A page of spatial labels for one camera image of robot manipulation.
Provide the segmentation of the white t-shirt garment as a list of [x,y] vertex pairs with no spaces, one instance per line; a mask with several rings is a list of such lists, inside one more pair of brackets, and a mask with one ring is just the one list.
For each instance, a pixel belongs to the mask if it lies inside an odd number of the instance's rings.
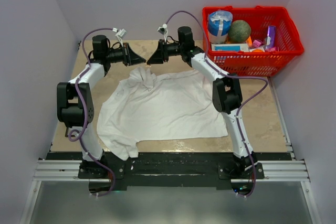
[[122,160],[138,156],[140,141],[227,137],[212,102],[212,84],[198,71],[155,75],[138,67],[102,104],[97,133]]

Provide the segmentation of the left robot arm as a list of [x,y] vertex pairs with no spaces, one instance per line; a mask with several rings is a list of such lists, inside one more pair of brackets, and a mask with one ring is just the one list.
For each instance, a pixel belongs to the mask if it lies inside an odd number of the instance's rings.
[[68,129],[69,141],[78,141],[82,149],[82,158],[93,162],[90,171],[97,178],[108,174],[109,165],[103,162],[103,149],[94,133],[94,104],[91,89],[104,78],[111,64],[123,63],[133,66],[145,63],[145,59],[136,54],[127,42],[111,44],[105,35],[92,38],[92,50],[87,54],[87,64],[72,80],[57,84],[57,118]]

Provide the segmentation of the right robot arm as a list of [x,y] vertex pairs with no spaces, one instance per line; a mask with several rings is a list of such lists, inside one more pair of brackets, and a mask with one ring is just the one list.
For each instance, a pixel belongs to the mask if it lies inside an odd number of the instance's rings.
[[182,26],[177,31],[177,41],[172,43],[168,43],[166,39],[158,41],[158,47],[147,60],[147,64],[163,64],[168,62],[169,57],[180,55],[185,63],[212,83],[213,106],[222,114],[232,140],[234,173],[239,178],[246,178],[252,173],[257,161],[253,158],[254,151],[249,143],[241,115],[243,97],[238,77],[222,72],[221,68],[209,60],[206,53],[195,45],[190,27]]

